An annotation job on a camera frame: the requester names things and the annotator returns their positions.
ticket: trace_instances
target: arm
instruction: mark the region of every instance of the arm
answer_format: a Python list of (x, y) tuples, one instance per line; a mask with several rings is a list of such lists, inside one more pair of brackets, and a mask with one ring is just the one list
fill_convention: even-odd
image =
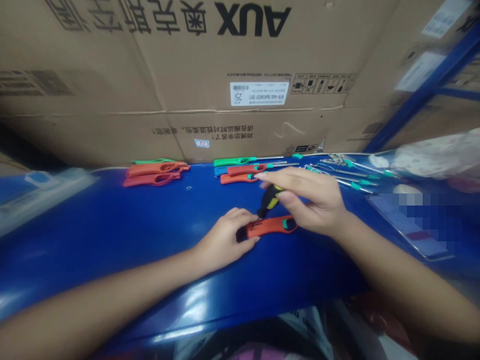
[(0, 325), (3, 359), (83, 359), (168, 294), (238, 260), (259, 237), (237, 243), (258, 217), (233, 208), (192, 249), (40, 302)]
[[(440, 339), (480, 343), (479, 309), (348, 212), (333, 177), (292, 167), (256, 177), (286, 189), (278, 198), (297, 224), (332, 237), (401, 320)], [(312, 202), (305, 205), (297, 195)]]

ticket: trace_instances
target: aux logo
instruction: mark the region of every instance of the aux logo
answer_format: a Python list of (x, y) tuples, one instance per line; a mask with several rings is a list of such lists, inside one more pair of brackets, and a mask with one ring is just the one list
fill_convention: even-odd
[[(240, 8), (240, 4), (233, 4), (230, 10), (227, 10), (225, 4), (222, 2), (216, 2), (215, 6), (223, 19), (223, 25), (218, 30), (218, 35), (225, 34), (225, 31), (229, 31), (234, 36), (246, 36), (247, 35), (247, 20), (249, 11), (255, 13), (255, 36), (262, 36), (262, 28), (264, 25), (264, 10), (266, 26), (268, 27), (268, 34), (271, 38), (277, 38), (284, 27), (285, 21), (292, 10), (291, 7), (287, 7), (285, 11), (273, 11), (271, 6), (264, 6), (263, 9), (260, 5), (254, 3), (247, 3)], [(239, 30), (234, 24), (234, 16), (237, 10), (240, 8), (240, 28)], [(274, 20), (280, 20), (278, 26), (275, 28)]]

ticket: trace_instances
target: hand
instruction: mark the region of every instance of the hand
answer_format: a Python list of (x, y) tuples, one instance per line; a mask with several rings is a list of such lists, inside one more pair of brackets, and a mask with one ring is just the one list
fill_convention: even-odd
[(237, 230), (259, 217), (246, 209), (234, 207), (218, 219), (211, 230), (193, 248), (201, 264), (215, 271), (237, 261), (260, 240), (259, 236), (237, 242)]
[[(255, 177), (264, 181), (263, 188), (275, 184), (286, 190), (278, 194), (278, 199), (304, 229), (335, 238), (349, 218), (334, 177), (296, 167), (260, 172)], [(298, 196), (311, 203), (305, 205)]]

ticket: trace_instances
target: right hand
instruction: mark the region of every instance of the right hand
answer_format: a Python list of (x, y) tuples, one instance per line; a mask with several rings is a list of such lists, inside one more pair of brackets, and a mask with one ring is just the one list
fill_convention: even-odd
[[(304, 229), (335, 238), (350, 217), (339, 184), (332, 176), (286, 167), (274, 172), (260, 172), (255, 177), (264, 181), (261, 185), (264, 189), (270, 184), (285, 189), (278, 194), (278, 199)], [(304, 204), (298, 196), (311, 203)]]

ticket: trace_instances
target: cardboard box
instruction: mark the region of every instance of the cardboard box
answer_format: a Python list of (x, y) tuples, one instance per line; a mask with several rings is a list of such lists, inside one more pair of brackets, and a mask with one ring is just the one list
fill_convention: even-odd
[(339, 110), (171, 114), (189, 162), (317, 150)]
[[(457, 10), (451, 11), (449, 5)], [(422, 65), (414, 78), (420, 72), (425, 76), (431, 74), (439, 63), (420, 63), (421, 56), (424, 53), (447, 55), (465, 36), (462, 30), (468, 28), (471, 17), (478, 14), (477, 1), (400, 1), (350, 90), (345, 106), (376, 108), (401, 105), (415, 91), (395, 89), (408, 71)], [(447, 25), (434, 20), (437, 18)], [(436, 32), (426, 31), (432, 24)]]
[(462, 37), (471, 7), (441, 40), (421, 35), (442, 3), (9, 1), (0, 108), (76, 166), (311, 152), (327, 131), (326, 151), (348, 151), (393, 113), (392, 88), (425, 46)]
[(69, 165), (97, 168), (160, 157), (198, 163), (313, 152), (338, 114), (339, 110), (46, 115), (4, 122)]
[(479, 111), (478, 101), (436, 96), (390, 140), (384, 150), (478, 128)]
[(325, 153), (361, 153), (399, 109), (389, 107), (344, 107), (331, 123), (325, 138)]
[(65, 163), (87, 168), (183, 155), (165, 114), (10, 117), (3, 120)]
[[(9, 1), (0, 106), (15, 115), (340, 106), (397, 2)], [(244, 98), (265, 95), (265, 83), (288, 88), (232, 106), (238, 82), (263, 83)]]

